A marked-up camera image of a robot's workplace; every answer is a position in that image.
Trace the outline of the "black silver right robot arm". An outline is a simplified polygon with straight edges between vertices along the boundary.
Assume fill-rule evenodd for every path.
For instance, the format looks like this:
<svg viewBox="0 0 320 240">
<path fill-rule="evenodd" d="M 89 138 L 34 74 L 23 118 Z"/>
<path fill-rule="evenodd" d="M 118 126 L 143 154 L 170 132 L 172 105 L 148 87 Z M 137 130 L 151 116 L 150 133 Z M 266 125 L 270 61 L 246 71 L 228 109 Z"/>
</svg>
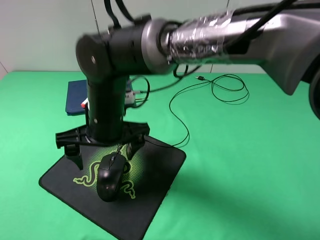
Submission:
<svg viewBox="0 0 320 240">
<path fill-rule="evenodd" d="M 80 147 L 128 145 L 127 156 L 144 145 L 146 123 L 125 122 L 131 75 L 165 75 L 180 65 L 258 65 L 288 95 L 309 83 L 309 104 L 320 114 L 320 3 L 283 0 L 178 22 L 143 15 L 131 25 L 118 20 L 106 32 L 82 35 L 75 48 L 87 79 L 86 124 L 55 136 L 56 146 L 82 166 Z"/>
</svg>

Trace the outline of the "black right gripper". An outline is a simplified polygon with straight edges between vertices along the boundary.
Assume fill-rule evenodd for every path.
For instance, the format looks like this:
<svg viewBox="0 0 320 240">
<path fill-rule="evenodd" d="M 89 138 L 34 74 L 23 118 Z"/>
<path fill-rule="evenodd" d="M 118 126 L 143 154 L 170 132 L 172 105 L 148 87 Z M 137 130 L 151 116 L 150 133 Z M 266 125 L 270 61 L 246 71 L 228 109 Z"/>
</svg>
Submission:
<svg viewBox="0 0 320 240">
<path fill-rule="evenodd" d="M 126 157 L 132 160 L 138 150 L 145 145 L 145 137 L 150 133 L 147 123 L 119 121 L 113 124 L 90 123 L 55 135 L 57 148 L 64 147 L 64 156 L 78 169 L 83 170 L 80 145 L 112 147 L 126 145 Z"/>
</svg>

